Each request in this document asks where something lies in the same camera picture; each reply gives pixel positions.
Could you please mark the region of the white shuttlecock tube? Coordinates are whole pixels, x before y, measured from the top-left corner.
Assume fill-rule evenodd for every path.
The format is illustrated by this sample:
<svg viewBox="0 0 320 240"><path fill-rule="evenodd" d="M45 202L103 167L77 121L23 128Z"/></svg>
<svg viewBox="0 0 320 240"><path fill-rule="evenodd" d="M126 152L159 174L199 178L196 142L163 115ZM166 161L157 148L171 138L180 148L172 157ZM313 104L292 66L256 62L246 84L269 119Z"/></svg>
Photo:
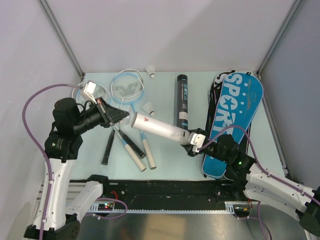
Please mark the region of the white shuttlecock tube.
<svg viewBox="0 0 320 240"><path fill-rule="evenodd" d="M190 132L185 129L139 112L133 115L131 127L142 132L148 132L175 141L180 145L188 145L188 140L191 135Z"/></svg>

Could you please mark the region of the black shuttlecock tube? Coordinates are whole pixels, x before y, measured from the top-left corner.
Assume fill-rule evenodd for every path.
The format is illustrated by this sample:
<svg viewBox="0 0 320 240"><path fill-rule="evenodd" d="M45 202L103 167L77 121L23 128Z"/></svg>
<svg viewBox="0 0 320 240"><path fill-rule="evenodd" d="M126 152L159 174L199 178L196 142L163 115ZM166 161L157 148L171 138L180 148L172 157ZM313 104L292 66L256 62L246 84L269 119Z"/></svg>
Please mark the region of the black shuttlecock tube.
<svg viewBox="0 0 320 240"><path fill-rule="evenodd" d="M184 130L188 129L188 77L180 74L175 83L174 123Z"/></svg>

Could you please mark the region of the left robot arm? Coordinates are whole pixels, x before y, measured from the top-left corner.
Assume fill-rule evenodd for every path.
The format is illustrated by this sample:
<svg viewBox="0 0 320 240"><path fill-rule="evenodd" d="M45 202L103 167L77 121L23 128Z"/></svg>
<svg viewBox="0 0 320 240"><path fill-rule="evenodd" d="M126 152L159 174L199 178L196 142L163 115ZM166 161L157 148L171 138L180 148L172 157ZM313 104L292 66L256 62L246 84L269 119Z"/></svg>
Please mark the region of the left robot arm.
<svg viewBox="0 0 320 240"><path fill-rule="evenodd" d="M82 134L97 127L112 127L128 117L129 112L97 98L87 110L80 111L71 97L58 100L53 109L54 122L44 144L45 179L36 217L24 237L33 240L75 240L81 221L97 199L111 194L109 179L91 175L84 189L71 202L67 195L71 173L83 143Z"/></svg>

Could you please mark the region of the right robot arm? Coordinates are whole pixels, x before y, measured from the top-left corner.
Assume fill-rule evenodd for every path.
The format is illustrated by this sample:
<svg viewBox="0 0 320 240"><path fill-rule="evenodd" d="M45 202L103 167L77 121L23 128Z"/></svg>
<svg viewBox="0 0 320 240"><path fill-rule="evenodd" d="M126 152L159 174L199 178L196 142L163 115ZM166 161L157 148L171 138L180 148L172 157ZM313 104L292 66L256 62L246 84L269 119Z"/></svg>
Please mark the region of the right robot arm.
<svg viewBox="0 0 320 240"><path fill-rule="evenodd" d="M226 164L234 175L232 197L263 202L297 220L307 232L320 235L320 190L281 177L263 167L256 155L239 151L230 134L219 134L210 140L202 129L183 133L182 146L191 157L203 153Z"/></svg>

